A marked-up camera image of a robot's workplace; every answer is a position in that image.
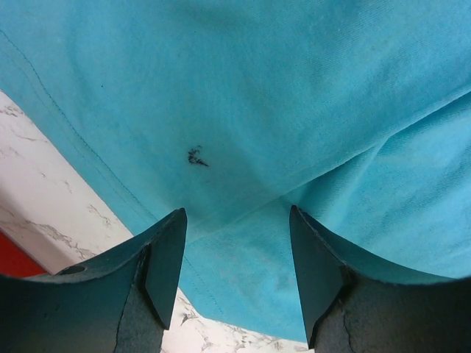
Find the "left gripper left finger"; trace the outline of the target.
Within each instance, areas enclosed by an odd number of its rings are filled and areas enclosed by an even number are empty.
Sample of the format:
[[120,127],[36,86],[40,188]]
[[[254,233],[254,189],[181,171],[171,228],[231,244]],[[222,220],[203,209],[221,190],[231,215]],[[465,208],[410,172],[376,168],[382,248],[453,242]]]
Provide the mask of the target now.
[[185,248],[178,209],[57,274],[1,277],[3,352],[159,352]]

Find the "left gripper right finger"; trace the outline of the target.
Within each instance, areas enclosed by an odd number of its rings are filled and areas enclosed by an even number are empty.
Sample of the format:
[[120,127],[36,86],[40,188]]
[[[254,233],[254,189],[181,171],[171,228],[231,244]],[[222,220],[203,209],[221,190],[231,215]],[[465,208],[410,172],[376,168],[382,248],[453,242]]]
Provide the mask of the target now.
[[470,279],[398,265],[292,207],[291,249],[315,352],[468,352]]

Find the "teal t shirt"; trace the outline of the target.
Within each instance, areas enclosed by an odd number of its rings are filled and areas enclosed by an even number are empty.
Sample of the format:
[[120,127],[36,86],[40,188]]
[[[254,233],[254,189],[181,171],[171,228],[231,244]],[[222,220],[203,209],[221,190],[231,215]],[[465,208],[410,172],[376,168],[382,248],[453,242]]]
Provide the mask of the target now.
[[3,1],[1,89],[208,318],[303,338],[292,205],[470,275],[468,1]]

